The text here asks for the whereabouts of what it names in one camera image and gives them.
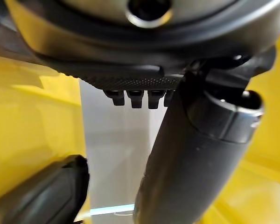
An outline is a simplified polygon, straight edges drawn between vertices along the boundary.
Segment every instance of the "black clip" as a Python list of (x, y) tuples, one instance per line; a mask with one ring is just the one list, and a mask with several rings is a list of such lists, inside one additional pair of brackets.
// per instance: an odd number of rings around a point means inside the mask
[(125, 104), (123, 91), (104, 91), (104, 93), (113, 100), (115, 106), (123, 106)]
[(131, 99), (132, 108), (142, 107), (142, 98), (144, 91), (126, 91), (127, 96)]
[(158, 109), (159, 100), (165, 95), (164, 90), (150, 90), (148, 92), (148, 108)]

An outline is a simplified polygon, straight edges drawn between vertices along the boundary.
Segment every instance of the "black tube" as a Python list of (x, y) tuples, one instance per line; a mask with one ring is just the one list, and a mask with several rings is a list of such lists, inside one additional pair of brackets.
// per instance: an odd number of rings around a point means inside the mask
[(237, 100), (202, 91), (187, 104), (176, 91), (137, 194), (136, 224), (192, 224), (216, 198), (263, 114), (260, 96)]

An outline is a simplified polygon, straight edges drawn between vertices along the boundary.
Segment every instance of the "black plastic part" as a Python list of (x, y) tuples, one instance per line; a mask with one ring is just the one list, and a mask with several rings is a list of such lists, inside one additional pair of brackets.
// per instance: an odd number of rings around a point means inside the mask
[(175, 90), (167, 90), (164, 98), (164, 107), (168, 107), (172, 100)]
[(89, 178), (80, 155), (51, 164), (0, 198), (0, 224), (72, 224)]
[(239, 66), (236, 65), (237, 60), (230, 61), (224, 58), (209, 60), (204, 65), (210, 67), (206, 82), (216, 85), (217, 88), (233, 88), (242, 91), (247, 87), (252, 77), (267, 72), (273, 67), (276, 55), (276, 47), (272, 46), (261, 54), (244, 61), (244, 63), (239, 62)]
[[(165, 66), (193, 57), (255, 55), (280, 35), (280, 0), (240, 0), (212, 16), (153, 32), (87, 17), (58, 1), (16, 0), (15, 4), (21, 7), (10, 8), (14, 14), (28, 10), (36, 16), (29, 20), (31, 26), (40, 19), (48, 24), (50, 38), (27, 44), (38, 53), (69, 60)], [(26, 27), (14, 19), (19, 30)], [(26, 41), (39, 39), (38, 32), (25, 30), (25, 34)]]
[(125, 104), (125, 94), (123, 91), (104, 91), (105, 95), (113, 100), (115, 106)]
[(162, 90), (151, 90), (148, 93), (148, 108), (158, 109), (159, 100), (165, 95), (165, 91)]
[(203, 91), (195, 96), (183, 91), (175, 92), (148, 158), (135, 223), (197, 221), (242, 158), (263, 113), (258, 95), (243, 99), (244, 108)]
[(126, 91), (127, 96), (131, 99), (132, 108), (142, 107), (142, 98), (144, 91)]

